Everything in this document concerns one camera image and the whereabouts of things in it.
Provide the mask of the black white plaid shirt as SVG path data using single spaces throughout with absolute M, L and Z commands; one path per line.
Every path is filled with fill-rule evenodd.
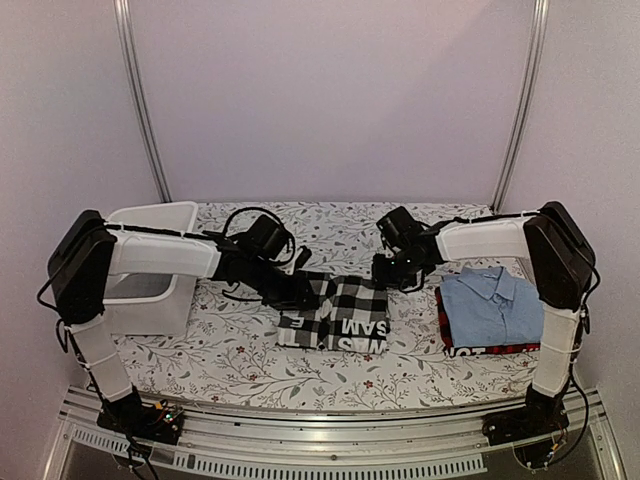
M 315 310 L 284 311 L 277 328 L 281 347 L 381 355 L 388 350 L 388 293 L 353 275 L 307 272 Z

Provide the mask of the red black shirt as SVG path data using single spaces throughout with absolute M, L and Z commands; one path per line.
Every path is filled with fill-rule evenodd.
M 453 337 L 451 333 L 449 318 L 444 308 L 444 302 L 443 302 L 439 287 L 435 289 L 434 295 L 435 295 L 436 304 L 437 304 L 440 336 L 441 336 L 442 342 L 444 343 L 443 352 L 446 353 L 449 357 L 509 355 L 509 354 L 538 352 L 540 350 L 539 343 L 497 345 L 497 346 L 487 346 L 487 347 L 456 346 L 453 343 Z

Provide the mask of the light blue shirt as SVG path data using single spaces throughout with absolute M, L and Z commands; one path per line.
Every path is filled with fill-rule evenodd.
M 456 347 L 541 340 L 544 312 L 535 286 L 503 267 L 465 267 L 443 277 L 440 293 Z

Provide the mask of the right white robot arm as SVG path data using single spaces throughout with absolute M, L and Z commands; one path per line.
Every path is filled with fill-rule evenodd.
M 565 206 L 545 203 L 534 211 L 476 219 L 455 217 L 426 225 L 398 207 L 376 224 L 391 256 L 377 254 L 372 277 L 382 288 L 421 289 L 437 266 L 477 258 L 519 258 L 533 269 L 544 324 L 531 388 L 560 396 L 577 356 L 580 331 L 588 331 L 588 299 L 601 283 L 596 255 Z

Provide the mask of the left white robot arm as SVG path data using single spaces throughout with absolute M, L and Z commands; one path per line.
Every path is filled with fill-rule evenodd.
M 37 302 L 54 311 L 99 396 L 111 403 L 111 419 L 128 434 L 148 426 L 148 412 L 104 326 L 104 294 L 111 276 L 160 274 L 242 284 L 261 304 L 279 311 L 315 310 L 310 281 L 301 272 L 310 252 L 296 251 L 293 234 L 273 212 L 259 207 L 248 230 L 188 232 L 108 223 L 85 210 L 48 260 Z

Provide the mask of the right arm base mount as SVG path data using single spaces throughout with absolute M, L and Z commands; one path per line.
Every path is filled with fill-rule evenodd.
M 482 434 L 491 446 L 544 436 L 539 442 L 516 447 L 514 454 L 524 467 L 547 467 L 563 444 L 569 426 L 563 397 L 563 393 L 547 397 L 529 387 L 522 407 L 485 415 Z

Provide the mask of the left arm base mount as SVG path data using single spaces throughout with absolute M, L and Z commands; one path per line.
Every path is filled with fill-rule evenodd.
M 144 403 L 136 389 L 120 400 L 105 400 L 97 419 L 101 428 L 168 445 L 178 444 L 183 424 L 179 405 L 167 400 Z

